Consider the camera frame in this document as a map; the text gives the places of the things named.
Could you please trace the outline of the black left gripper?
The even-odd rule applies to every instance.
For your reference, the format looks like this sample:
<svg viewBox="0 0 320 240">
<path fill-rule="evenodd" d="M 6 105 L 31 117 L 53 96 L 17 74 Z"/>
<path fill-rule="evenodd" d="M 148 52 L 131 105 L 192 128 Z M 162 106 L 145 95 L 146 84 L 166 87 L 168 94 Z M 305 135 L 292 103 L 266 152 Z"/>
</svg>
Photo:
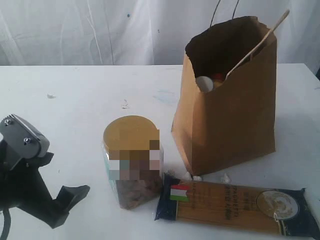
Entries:
<svg viewBox="0 0 320 240">
<path fill-rule="evenodd" d="M 6 157 L 13 153 L 5 142 L 0 142 L 0 209 L 19 208 L 43 222 L 65 222 L 69 211 L 89 193 L 90 187 L 62 186 L 56 198 L 52 198 L 39 168 L 48 165 L 54 154 L 44 157 L 21 159 L 9 170 Z"/>
</svg>

